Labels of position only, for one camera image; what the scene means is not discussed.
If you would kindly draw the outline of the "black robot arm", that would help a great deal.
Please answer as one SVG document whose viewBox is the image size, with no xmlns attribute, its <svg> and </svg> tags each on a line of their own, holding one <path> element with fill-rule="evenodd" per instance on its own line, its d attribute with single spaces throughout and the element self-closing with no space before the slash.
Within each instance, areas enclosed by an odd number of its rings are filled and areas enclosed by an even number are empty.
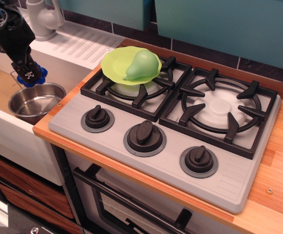
<svg viewBox="0 0 283 234">
<path fill-rule="evenodd" d="M 12 61 L 17 80 L 25 87 L 45 82 L 46 73 L 32 59 L 30 43 L 35 35 L 22 14 L 8 0 L 0 0 L 0 52 Z"/>
</svg>

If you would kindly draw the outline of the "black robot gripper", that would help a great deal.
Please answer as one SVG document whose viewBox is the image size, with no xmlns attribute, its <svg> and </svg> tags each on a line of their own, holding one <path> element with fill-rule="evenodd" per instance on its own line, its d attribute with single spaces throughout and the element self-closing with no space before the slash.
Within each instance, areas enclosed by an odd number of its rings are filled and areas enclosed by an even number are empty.
<svg viewBox="0 0 283 234">
<path fill-rule="evenodd" d="M 7 15 L 0 27 L 0 46 L 12 60 L 15 72 L 30 83 L 41 76 L 34 60 L 30 56 L 30 43 L 35 34 L 18 11 L 6 11 Z"/>
</svg>

